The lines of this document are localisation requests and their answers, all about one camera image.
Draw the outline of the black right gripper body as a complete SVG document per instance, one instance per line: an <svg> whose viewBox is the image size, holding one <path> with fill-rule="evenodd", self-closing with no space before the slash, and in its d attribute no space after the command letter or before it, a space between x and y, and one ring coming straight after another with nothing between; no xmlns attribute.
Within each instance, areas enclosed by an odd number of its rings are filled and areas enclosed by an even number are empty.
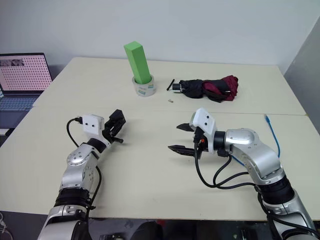
<svg viewBox="0 0 320 240"><path fill-rule="evenodd" d="M204 131L200 127L196 127L193 135L194 158L199 160L202 152L208 151L208 140L204 135Z"/></svg>

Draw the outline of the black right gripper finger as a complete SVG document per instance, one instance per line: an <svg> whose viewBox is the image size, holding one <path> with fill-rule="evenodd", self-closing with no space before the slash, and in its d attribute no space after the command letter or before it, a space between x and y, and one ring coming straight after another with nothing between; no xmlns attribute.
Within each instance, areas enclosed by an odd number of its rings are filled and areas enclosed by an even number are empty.
<svg viewBox="0 0 320 240"><path fill-rule="evenodd" d="M187 148L184 145L170 145L168 148L183 156L194 156L195 154L195 150L193 148Z"/></svg>
<svg viewBox="0 0 320 240"><path fill-rule="evenodd" d="M190 126L189 123L182 123L176 126L177 129L186 131L186 132L194 132L194 129Z"/></svg>

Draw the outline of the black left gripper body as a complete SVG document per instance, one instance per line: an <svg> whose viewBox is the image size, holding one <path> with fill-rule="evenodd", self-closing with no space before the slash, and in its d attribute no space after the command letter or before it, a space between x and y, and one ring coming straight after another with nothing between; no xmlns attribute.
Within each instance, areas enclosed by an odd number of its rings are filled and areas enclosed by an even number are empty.
<svg viewBox="0 0 320 240"><path fill-rule="evenodd" d="M104 124L104 130L102 131L103 137L110 142L110 144L114 143L113 138L116 138L116 135L121 129L120 121L108 120Z"/></svg>

